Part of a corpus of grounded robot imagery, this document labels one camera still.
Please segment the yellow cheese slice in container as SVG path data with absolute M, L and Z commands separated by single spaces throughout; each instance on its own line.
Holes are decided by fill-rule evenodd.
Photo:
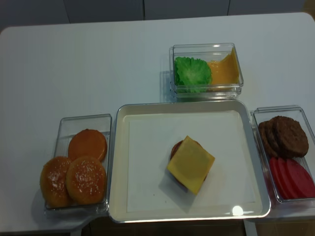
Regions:
M 206 59 L 211 70 L 210 85 L 239 84 L 239 68 L 234 47 L 229 51 L 213 52 Z

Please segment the clear lettuce cheese container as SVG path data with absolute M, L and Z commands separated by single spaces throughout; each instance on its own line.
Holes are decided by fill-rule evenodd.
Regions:
M 238 61 L 238 68 L 240 72 L 239 84 L 237 85 L 208 85 L 208 90 L 204 93 L 177 93 L 175 85 L 174 61 L 176 57 L 189 57 L 194 59 L 206 59 L 213 52 L 229 51 L 234 47 L 233 43 L 215 43 L 215 44 L 188 44 L 188 45 L 174 45 L 169 49 L 169 70 L 170 70 L 170 91 L 173 97 L 178 101 L 193 101 L 193 100 L 235 100 L 242 92 L 244 79 Z

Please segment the clear bun container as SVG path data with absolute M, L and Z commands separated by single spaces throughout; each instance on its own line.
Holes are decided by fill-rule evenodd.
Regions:
M 105 173 L 108 174 L 109 170 L 109 156 L 111 144 L 111 128 L 112 117 L 110 114 L 82 116 L 82 117 L 69 117 L 62 118 L 59 125 L 58 136 L 55 145 L 54 157 L 66 156 L 68 157 L 69 145 L 73 137 L 86 129 L 97 130 L 106 140 L 106 151 L 102 166 Z M 47 217 L 61 217 L 61 216 L 88 216 L 104 213 L 108 211 L 108 187 L 105 187 L 105 193 L 102 200 L 95 204 L 78 205 L 74 203 L 66 207 L 51 207 L 45 203 L 44 212 Z

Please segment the yellow cheese slice on burger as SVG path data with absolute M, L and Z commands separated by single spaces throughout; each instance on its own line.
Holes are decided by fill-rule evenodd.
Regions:
M 167 170 L 191 193 L 197 195 L 215 161 L 197 141 L 186 136 L 167 165 Z

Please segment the plain orange bun bottom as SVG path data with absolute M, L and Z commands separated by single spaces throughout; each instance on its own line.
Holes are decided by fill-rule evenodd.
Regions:
M 85 129 L 77 133 L 68 145 L 68 157 L 73 161 L 90 156 L 102 162 L 107 153 L 107 140 L 98 130 Z

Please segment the green lettuce leaf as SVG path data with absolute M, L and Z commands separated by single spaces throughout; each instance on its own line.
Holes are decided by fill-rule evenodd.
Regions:
M 202 59 L 176 57 L 174 61 L 177 93 L 204 93 L 212 82 L 212 72 Z

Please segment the red tomato slice middle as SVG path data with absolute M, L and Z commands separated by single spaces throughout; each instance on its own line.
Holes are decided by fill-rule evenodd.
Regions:
M 293 190 L 293 187 L 288 180 L 287 172 L 284 167 L 285 161 L 282 158 L 278 158 L 278 171 L 280 175 L 280 183 L 282 185 L 283 191 L 285 192 L 286 199 L 294 199 L 296 194 Z

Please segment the white metal tray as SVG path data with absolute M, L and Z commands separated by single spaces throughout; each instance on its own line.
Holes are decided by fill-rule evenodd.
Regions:
M 190 137 L 214 158 L 198 194 L 167 170 Z M 246 106 L 238 100 L 124 105 L 109 180 L 116 222 L 262 218 L 271 202 Z

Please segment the sesame bun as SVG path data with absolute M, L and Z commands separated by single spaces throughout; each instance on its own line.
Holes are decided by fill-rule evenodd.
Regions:
M 74 160 L 66 173 L 66 188 L 78 205 L 102 201 L 107 186 L 107 175 L 102 163 L 94 157 L 83 156 Z
M 57 156 L 43 166 L 40 189 L 46 204 L 51 208 L 68 207 L 72 204 L 66 188 L 66 174 L 70 164 L 68 157 Z

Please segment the brown patty back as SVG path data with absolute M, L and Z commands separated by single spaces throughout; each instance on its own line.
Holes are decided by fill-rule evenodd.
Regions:
M 262 140 L 262 143 L 263 143 L 263 146 L 264 146 L 264 149 L 265 149 L 266 153 L 269 156 L 272 156 L 273 155 L 273 150 L 270 147 L 270 145 L 268 143 L 268 140 L 266 138 L 266 134 L 265 134 L 265 122 L 261 122 L 258 125 L 258 130 L 259 130 L 259 133 L 260 133 L 260 136 L 261 136 L 261 140 Z

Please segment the white paper liner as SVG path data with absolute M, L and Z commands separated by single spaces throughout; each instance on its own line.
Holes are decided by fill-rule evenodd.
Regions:
M 197 195 L 167 171 L 173 146 L 186 136 L 215 157 Z M 238 112 L 133 117 L 129 123 L 127 211 L 252 213 L 258 198 L 248 167 L 250 154 Z

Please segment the brown patty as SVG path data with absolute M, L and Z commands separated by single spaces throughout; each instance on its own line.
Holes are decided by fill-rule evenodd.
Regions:
M 276 136 L 274 134 L 274 129 L 273 129 L 273 125 L 274 125 L 275 120 L 276 120 L 276 118 L 272 118 L 266 122 L 265 133 L 266 133 L 266 138 L 268 140 L 270 147 L 276 153 L 275 156 L 279 157 L 281 154 L 281 150 L 280 150 L 280 147 L 278 145 L 278 141 L 276 139 Z
M 272 156 L 273 155 L 273 150 L 270 147 L 270 145 L 268 143 L 268 140 L 266 138 L 266 134 L 265 134 L 265 122 L 261 122 L 258 125 L 258 130 L 259 130 L 259 133 L 260 133 L 260 136 L 261 136 L 261 140 L 262 140 L 262 143 L 263 143 L 263 146 L 264 146 L 264 149 L 265 149 L 266 153 L 269 156 Z
M 309 150 L 309 142 L 300 123 L 292 118 L 277 116 L 273 124 L 278 145 L 287 157 L 304 157 Z

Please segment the clear patty tomato container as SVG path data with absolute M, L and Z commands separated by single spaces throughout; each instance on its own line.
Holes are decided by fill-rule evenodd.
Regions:
M 301 198 L 298 196 L 297 192 L 294 190 L 296 196 L 294 199 L 286 199 L 285 192 L 282 188 L 282 185 L 280 183 L 280 175 L 278 171 L 278 163 L 276 164 L 276 169 L 278 172 L 278 180 L 279 180 L 279 185 L 282 188 L 283 191 L 283 196 L 280 197 L 278 195 L 277 188 L 275 187 L 274 180 L 271 174 L 270 166 L 269 166 L 269 160 L 270 158 L 274 157 L 276 160 L 278 158 L 282 158 L 285 162 L 288 159 L 295 160 L 297 163 L 299 163 L 311 176 L 313 182 L 315 183 L 315 136 L 313 134 L 313 131 L 310 127 L 310 124 L 307 120 L 307 117 L 303 111 L 303 109 L 299 106 L 280 106 L 280 107 L 266 107 L 266 108 L 258 108 L 254 110 L 251 113 L 252 116 L 252 127 L 255 135 L 255 141 L 258 146 L 259 154 L 261 156 L 261 162 L 263 166 L 263 172 L 264 172 L 264 177 L 266 179 L 266 184 L 268 191 L 273 198 L 274 202 L 279 203 L 279 204 L 285 204 L 285 203 L 295 203 L 295 202 L 306 202 L 306 201 L 313 201 L 315 198 Z M 258 125 L 261 122 L 266 122 L 269 121 L 272 118 L 275 118 L 277 116 L 284 116 L 284 117 L 289 117 L 292 118 L 296 121 L 298 121 L 302 127 L 302 129 L 305 131 L 308 142 L 309 142 L 309 150 L 307 154 L 304 157 L 294 157 L 290 158 L 287 157 L 285 153 L 282 152 L 281 148 L 281 154 L 279 157 L 275 156 L 275 152 L 273 151 L 273 155 L 269 156 L 263 146 L 261 136 L 258 130 Z

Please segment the red tomato slice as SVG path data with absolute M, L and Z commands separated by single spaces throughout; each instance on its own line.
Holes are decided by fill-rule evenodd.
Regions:
M 275 184 L 275 187 L 277 188 L 278 195 L 280 197 L 282 197 L 283 196 L 283 191 L 282 191 L 281 186 L 279 185 L 278 172 L 277 172 L 277 169 L 276 169 L 276 164 L 277 164 L 276 158 L 274 158 L 274 157 L 270 158 L 269 166 L 270 166 L 271 174 L 272 174 L 272 177 L 273 177 L 273 180 L 274 180 L 274 184 Z
M 287 172 L 284 167 L 285 161 L 282 158 L 278 158 L 278 171 L 280 175 L 280 183 L 282 185 L 283 191 L 285 192 L 286 199 L 294 199 L 296 194 L 293 190 L 293 187 L 288 180 Z
M 289 181 L 299 197 L 315 197 L 315 184 L 309 173 L 299 163 L 295 160 L 288 159 L 286 161 L 286 170 L 288 172 Z

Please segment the bottom bun on tray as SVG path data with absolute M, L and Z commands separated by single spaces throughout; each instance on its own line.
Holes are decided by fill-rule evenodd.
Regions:
M 177 150 L 180 147 L 180 145 L 182 144 L 182 142 L 183 142 L 183 140 L 179 141 L 177 144 L 174 145 L 174 147 L 172 148 L 171 153 L 170 153 L 170 160 L 173 158 L 173 156 L 177 152 Z M 178 181 L 177 178 L 175 178 L 175 180 L 186 192 L 188 191 L 188 189 L 180 181 Z

